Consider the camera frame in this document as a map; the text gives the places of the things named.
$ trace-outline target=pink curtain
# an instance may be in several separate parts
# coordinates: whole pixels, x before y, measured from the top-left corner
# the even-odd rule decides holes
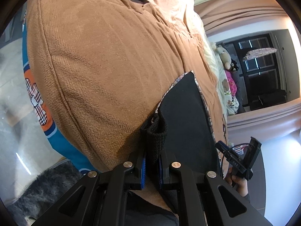
[[[301,98],[288,103],[228,117],[229,142],[260,142],[290,134],[301,128]]]
[[[210,0],[195,6],[207,36],[276,17],[287,17],[275,0]]]

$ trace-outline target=grey fur rug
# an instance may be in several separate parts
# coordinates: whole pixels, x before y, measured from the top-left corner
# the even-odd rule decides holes
[[[64,160],[39,175],[7,210],[19,226],[31,225],[81,178],[72,163]]]

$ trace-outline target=sleeve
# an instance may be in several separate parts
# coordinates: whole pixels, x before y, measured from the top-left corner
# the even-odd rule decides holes
[[[248,202],[251,202],[251,201],[250,201],[250,195],[249,195],[249,193],[248,193],[246,196],[244,196],[244,198],[245,198]]]

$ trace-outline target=silver screw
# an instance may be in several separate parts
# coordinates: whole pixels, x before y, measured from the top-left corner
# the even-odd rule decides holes
[[[133,165],[133,163],[130,162],[130,161],[126,161],[126,162],[123,164],[123,166],[124,166],[124,167],[127,167],[127,168],[132,167],[132,165]]]
[[[208,175],[208,177],[210,177],[210,178],[215,178],[215,177],[216,177],[216,173],[213,172],[213,171],[207,172],[207,175]]]
[[[96,171],[89,171],[88,172],[88,177],[96,177],[97,172]]]
[[[181,163],[180,162],[173,162],[171,164],[171,166],[174,167],[174,168],[179,168],[179,167],[181,167]]]

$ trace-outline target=black device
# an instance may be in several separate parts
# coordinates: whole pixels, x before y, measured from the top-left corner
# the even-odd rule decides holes
[[[248,159],[253,161],[254,154],[251,150]],[[165,148],[157,165],[160,188],[177,191],[181,226],[271,226],[215,172],[194,172]],[[128,190],[141,190],[144,183],[145,149],[141,145],[112,171],[86,174],[33,226],[123,226]]]
[[[247,181],[252,178],[252,166],[254,165],[261,148],[261,143],[257,139],[251,137],[248,150],[243,159],[240,158],[232,148],[229,148],[222,141],[218,141],[215,144],[215,147],[223,153],[226,160],[232,165],[232,175],[245,178]]]

